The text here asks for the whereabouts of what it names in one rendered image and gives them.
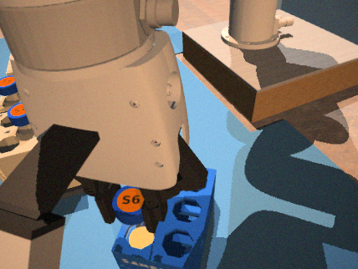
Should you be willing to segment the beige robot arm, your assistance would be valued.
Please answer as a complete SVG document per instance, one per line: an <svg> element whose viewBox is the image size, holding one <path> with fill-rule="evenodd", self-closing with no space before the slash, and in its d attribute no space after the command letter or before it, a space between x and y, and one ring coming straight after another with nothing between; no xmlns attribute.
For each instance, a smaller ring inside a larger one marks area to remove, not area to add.
<svg viewBox="0 0 358 269"><path fill-rule="evenodd" d="M222 41L273 47L278 29L294 24L275 16L277 3L230 0ZM14 60L38 70L119 58L178 18L178 0L0 0L0 29ZM59 269L66 217L51 212L99 141L97 131L53 124L0 185L0 269Z"/></svg>

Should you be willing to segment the blue tube rack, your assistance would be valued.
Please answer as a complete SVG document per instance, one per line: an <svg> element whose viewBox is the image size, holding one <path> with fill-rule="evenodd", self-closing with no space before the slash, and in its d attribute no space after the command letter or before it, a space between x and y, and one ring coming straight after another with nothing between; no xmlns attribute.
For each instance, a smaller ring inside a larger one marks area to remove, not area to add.
<svg viewBox="0 0 358 269"><path fill-rule="evenodd" d="M217 171L206 169L207 183L203 189L181 191L167 201L166 219L158 222L155 239L150 245L142 249L130 246L121 226L111 249L120 269L200 268Z"/></svg>

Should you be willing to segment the clear conical tube with red liquid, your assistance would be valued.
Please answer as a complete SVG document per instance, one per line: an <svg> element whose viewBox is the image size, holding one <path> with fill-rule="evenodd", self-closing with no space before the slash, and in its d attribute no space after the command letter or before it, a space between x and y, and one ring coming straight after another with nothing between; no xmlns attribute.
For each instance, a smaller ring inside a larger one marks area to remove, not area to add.
<svg viewBox="0 0 358 269"><path fill-rule="evenodd" d="M33 133L30 123L28 122L27 115L23 109L22 102L12 106L8 110L7 116L12 125L16 126L19 134L27 135Z"/></svg>

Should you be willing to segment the light blue bench mat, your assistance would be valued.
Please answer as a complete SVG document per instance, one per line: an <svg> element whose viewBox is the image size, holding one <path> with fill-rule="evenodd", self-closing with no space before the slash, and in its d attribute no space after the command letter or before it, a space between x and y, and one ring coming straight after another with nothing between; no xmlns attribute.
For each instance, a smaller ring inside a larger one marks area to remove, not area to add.
<svg viewBox="0 0 358 269"><path fill-rule="evenodd" d="M189 147L217 170L199 269L358 269L358 184L287 120L250 132L176 57ZM59 269L120 269L121 222L93 196L60 199Z"/></svg>

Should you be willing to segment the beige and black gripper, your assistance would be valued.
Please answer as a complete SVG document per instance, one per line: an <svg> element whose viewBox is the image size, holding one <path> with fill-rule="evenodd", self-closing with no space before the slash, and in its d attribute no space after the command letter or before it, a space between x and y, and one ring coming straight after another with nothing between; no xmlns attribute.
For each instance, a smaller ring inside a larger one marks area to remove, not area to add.
<svg viewBox="0 0 358 269"><path fill-rule="evenodd" d="M166 31L155 29L132 52L81 69L31 69L12 54L10 62L37 141L53 124L99 133L74 179L95 198L105 223L115 221L120 185L139 187L153 234L166 219L167 200L205 187L208 171L189 147L182 78Z"/></svg>

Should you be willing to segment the sample tube with blue cap and orange dot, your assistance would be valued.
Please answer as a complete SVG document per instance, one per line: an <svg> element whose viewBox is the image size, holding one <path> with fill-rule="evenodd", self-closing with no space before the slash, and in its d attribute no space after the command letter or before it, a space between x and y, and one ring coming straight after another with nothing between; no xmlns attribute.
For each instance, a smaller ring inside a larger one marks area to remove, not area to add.
<svg viewBox="0 0 358 269"><path fill-rule="evenodd" d="M115 216L121 222L129 245L139 249L150 245L156 234L146 230L141 213L143 200L139 188L131 186L120 188L112 199Z"/></svg>

